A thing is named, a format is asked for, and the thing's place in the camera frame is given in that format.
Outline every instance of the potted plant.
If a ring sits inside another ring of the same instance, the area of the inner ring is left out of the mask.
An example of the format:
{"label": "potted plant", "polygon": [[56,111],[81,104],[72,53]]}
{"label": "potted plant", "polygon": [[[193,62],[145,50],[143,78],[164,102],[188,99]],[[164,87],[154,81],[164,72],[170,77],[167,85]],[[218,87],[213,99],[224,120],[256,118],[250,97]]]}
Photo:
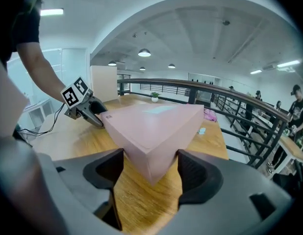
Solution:
{"label": "potted plant", "polygon": [[160,95],[160,93],[157,93],[157,92],[152,92],[151,93],[151,100],[156,103],[158,102],[158,96]]}

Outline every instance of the pink bag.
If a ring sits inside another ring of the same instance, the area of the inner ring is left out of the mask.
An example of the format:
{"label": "pink bag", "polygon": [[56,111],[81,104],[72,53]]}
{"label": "pink bag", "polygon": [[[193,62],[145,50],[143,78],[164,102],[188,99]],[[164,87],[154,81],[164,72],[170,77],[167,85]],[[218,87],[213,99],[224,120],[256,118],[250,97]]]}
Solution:
{"label": "pink bag", "polygon": [[204,119],[217,122],[216,113],[210,109],[204,109]]}

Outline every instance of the black railing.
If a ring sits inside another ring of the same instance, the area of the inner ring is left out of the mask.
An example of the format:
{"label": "black railing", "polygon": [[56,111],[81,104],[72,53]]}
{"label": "black railing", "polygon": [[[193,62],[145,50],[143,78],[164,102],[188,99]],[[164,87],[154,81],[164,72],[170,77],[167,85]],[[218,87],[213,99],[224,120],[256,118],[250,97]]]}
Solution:
{"label": "black railing", "polygon": [[[212,93],[211,101],[214,102],[216,108],[211,107],[210,104],[208,106],[205,105],[205,107],[215,111],[218,114],[224,115],[229,120],[230,127],[233,128],[235,132],[225,130],[223,128],[221,128],[221,131],[223,133],[239,138],[245,147],[244,151],[226,145],[227,149],[248,156],[250,159],[248,165],[255,168],[259,168],[260,165],[268,158],[269,154],[277,145],[278,140],[288,121],[288,118],[285,114],[275,110],[273,107],[259,101],[256,98],[215,85],[185,80],[143,78],[123,79],[118,80],[118,83],[120,83],[121,95],[125,93],[125,91],[122,90],[124,83],[140,84],[141,90],[162,93],[166,92],[188,96],[188,102],[167,97],[159,97],[160,99],[184,104],[199,103],[197,100],[198,91]],[[126,93],[150,96],[149,94],[140,92]],[[258,116],[258,114],[253,112],[253,109],[269,113],[272,117],[274,117],[275,121],[271,124],[271,126],[268,125],[267,122]],[[235,124],[236,122],[239,124],[241,130],[237,128],[237,125]],[[258,141],[253,138],[249,132],[251,126],[253,127],[253,131],[259,134],[262,141]],[[252,144],[254,144],[256,147],[255,153],[251,151]]]}

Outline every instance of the window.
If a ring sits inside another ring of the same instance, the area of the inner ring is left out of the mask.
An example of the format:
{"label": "window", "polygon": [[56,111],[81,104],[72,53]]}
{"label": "window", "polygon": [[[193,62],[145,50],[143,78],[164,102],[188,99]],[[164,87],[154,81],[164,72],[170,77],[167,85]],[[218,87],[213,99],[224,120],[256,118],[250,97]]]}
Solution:
{"label": "window", "polygon": [[[123,75],[123,74],[117,74],[117,79],[130,79],[131,75]],[[130,84],[124,84],[124,90],[125,91],[130,91]]]}

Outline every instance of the black cable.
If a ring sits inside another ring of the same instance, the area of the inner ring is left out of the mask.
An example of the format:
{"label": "black cable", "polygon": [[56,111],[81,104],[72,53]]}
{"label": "black cable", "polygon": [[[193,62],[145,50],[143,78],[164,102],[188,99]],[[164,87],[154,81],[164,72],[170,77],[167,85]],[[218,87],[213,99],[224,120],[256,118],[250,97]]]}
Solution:
{"label": "black cable", "polygon": [[20,133],[20,134],[30,135],[30,136],[35,136],[35,137],[39,137],[39,136],[41,136],[43,134],[51,132],[53,130],[53,128],[54,128],[55,123],[57,122],[58,116],[59,116],[59,114],[60,114],[63,106],[64,106],[64,104],[62,104],[62,106],[54,113],[53,125],[52,125],[52,127],[51,127],[50,130],[45,131],[45,132],[34,132],[34,131],[31,131],[31,130],[28,130],[28,129],[22,129],[22,130],[19,130],[17,132]]}

